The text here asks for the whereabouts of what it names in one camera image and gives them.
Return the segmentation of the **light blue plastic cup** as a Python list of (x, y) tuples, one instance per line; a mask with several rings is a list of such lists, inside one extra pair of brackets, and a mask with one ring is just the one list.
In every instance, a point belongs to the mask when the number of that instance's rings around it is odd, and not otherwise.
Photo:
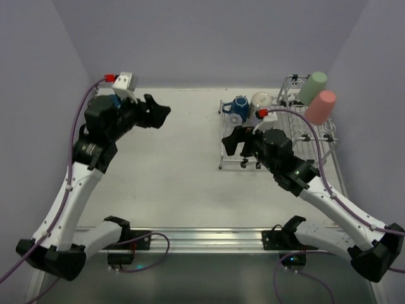
[(110, 94), (109, 97), (110, 97), (111, 102), (112, 102), (111, 107), (113, 109), (116, 109), (116, 110), (119, 109), (121, 107), (121, 104), (122, 104), (122, 99), (119, 96), (117, 96), (116, 94)]

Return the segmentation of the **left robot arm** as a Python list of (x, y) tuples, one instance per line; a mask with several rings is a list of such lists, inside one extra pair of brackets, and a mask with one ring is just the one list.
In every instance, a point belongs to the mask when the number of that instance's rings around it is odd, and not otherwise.
[(99, 251), (128, 244), (131, 232), (127, 220), (108, 216), (76, 237), (78, 220), (118, 151), (117, 141), (133, 127), (162, 127), (170, 113), (170, 107), (157, 104), (150, 94), (143, 100), (112, 95), (92, 98), (61, 189), (41, 226), (30, 239), (19, 240), (16, 252), (33, 268), (72, 281)]

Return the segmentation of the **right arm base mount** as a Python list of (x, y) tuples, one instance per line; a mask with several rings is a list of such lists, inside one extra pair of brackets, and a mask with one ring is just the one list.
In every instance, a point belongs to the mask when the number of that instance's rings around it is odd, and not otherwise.
[[(261, 242), (264, 250), (277, 250), (279, 258), (286, 255), (286, 251), (305, 252), (318, 250), (317, 247), (301, 244), (294, 235), (297, 227), (305, 222), (304, 217), (295, 215), (285, 225), (276, 224), (270, 230), (261, 231)], [(288, 270), (300, 271), (306, 266), (306, 254), (293, 255), (282, 260), (282, 265)]]

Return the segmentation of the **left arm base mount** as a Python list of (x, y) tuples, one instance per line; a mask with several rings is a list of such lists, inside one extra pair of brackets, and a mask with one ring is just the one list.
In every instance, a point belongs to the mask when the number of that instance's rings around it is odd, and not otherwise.
[(109, 250), (127, 250), (129, 253), (108, 253), (107, 263), (114, 269), (123, 270), (124, 266), (131, 265), (135, 260), (136, 250), (149, 250), (150, 239), (147, 234), (151, 233), (149, 230), (136, 229), (131, 230), (130, 222), (119, 217), (108, 216), (106, 221), (114, 222), (121, 227), (121, 235), (118, 243), (129, 241), (134, 238), (140, 238), (136, 242), (121, 244), (121, 245), (109, 245), (106, 249)]

